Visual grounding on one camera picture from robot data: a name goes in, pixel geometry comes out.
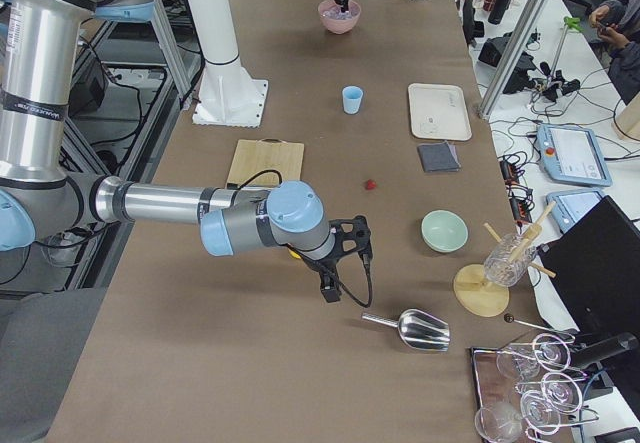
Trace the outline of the pink bowl of ice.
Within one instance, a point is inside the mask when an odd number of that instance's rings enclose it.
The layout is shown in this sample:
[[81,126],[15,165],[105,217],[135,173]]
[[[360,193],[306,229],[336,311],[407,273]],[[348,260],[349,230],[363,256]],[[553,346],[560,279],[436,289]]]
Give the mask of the pink bowl of ice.
[[361,6],[354,0],[349,0],[348,10],[343,11],[334,0],[324,0],[317,7],[320,22],[326,30],[341,35],[351,31],[361,15]]

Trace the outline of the blue teach pendant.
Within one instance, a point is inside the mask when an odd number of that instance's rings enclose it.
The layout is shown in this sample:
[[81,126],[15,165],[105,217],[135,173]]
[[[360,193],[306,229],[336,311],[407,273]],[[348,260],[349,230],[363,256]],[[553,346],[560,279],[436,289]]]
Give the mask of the blue teach pendant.
[[566,233],[606,194],[596,188],[552,192],[546,195],[547,204],[555,203],[551,216],[561,233]]
[[595,133],[576,126],[537,128],[540,164],[552,180],[590,187],[613,183]]

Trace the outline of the light blue plastic cup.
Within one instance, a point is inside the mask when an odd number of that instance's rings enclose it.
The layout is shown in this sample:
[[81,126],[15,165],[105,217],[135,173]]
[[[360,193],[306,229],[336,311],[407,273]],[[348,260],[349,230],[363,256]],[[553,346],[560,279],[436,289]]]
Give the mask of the light blue plastic cup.
[[358,86],[349,85],[344,87],[342,89],[343,111],[349,115],[357,114],[360,110],[363,96],[364,92]]

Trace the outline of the bamboo cutting board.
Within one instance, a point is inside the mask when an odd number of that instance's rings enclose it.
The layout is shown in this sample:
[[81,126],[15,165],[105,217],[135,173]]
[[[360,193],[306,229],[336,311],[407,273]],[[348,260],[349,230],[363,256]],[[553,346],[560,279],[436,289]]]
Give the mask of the bamboo cutting board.
[[283,181],[299,180],[305,146],[277,139],[240,139],[232,158],[227,185],[240,186],[260,171],[277,170]]

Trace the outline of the wooden cup tree stand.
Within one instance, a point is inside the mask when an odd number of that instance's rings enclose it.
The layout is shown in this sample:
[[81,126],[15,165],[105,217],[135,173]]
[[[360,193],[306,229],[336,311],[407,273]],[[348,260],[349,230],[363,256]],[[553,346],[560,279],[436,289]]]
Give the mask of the wooden cup tree stand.
[[482,264],[467,265],[454,277],[455,296],[466,310],[481,317],[501,314],[509,303],[509,288],[521,279],[529,266],[551,278],[556,276],[555,272],[533,262],[534,240],[541,233],[541,223],[555,206],[555,202],[549,203],[523,234],[500,236],[489,223],[484,223],[497,245]]

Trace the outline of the cream rabbit serving tray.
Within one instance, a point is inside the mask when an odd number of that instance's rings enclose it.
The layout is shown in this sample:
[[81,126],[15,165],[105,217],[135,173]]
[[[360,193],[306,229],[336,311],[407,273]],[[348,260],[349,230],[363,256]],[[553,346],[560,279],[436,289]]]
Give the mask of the cream rabbit serving tray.
[[463,91],[444,84],[408,86],[410,127],[420,139],[468,141],[472,130]]

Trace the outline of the black monitor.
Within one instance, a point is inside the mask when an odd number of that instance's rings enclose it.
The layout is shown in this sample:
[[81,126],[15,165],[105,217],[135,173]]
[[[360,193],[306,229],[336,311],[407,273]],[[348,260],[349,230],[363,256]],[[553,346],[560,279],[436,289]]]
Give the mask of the black monitor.
[[639,334],[639,229],[611,197],[539,255],[580,330]]

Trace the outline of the grey folded cloth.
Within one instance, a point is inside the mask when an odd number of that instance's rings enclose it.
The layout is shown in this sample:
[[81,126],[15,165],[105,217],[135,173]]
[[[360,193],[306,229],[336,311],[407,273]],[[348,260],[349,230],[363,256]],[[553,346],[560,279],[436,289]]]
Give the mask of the grey folded cloth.
[[447,141],[421,144],[417,150],[426,173],[456,172],[461,168],[455,146]]

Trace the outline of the steel ice scoop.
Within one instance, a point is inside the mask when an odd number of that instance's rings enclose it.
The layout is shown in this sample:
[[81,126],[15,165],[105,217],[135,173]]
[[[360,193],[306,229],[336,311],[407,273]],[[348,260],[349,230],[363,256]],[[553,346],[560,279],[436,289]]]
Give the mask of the steel ice scoop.
[[361,318],[394,328],[401,340],[410,348],[446,352],[450,345],[449,324],[419,309],[407,309],[398,320],[363,312]]

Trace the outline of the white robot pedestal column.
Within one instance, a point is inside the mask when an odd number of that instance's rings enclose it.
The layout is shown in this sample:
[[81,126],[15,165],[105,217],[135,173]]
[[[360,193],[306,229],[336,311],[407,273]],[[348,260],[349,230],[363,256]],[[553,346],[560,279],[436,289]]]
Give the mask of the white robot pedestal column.
[[193,122],[255,128],[268,92],[243,67],[229,0],[188,0],[205,67]]

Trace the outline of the mint green bowl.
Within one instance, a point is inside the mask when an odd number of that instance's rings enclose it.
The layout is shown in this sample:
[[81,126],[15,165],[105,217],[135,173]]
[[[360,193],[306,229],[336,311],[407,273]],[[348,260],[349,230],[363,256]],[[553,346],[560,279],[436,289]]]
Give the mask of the mint green bowl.
[[440,253],[451,253],[463,248],[468,235],[463,219],[448,210],[433,210],[421,221],[423,241],[429,248]]

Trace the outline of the wine glass rack tray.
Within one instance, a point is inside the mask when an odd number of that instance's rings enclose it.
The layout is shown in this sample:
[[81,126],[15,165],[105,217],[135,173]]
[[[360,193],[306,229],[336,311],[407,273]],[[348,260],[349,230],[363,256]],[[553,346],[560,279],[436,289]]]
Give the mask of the wine glass rack tray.
[[497,349],[470,349],[485,442],[553,442],[564,430],[599,420],[585,404],[588,375],[571,364],[565,338],[543,332]]

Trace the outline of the clear glass mug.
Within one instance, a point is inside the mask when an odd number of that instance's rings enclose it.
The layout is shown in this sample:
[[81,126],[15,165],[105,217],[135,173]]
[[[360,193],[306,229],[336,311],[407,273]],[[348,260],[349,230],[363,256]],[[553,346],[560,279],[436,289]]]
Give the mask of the clear glass mug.
[[490,282],[502,287],[511,287],[521,279],[536,253],[532,246],[528,246],[517,258],[511,260],[511,254],[522,240],[523,237],[520,235],[507,234],[489,254],[484,261],[484,274]]

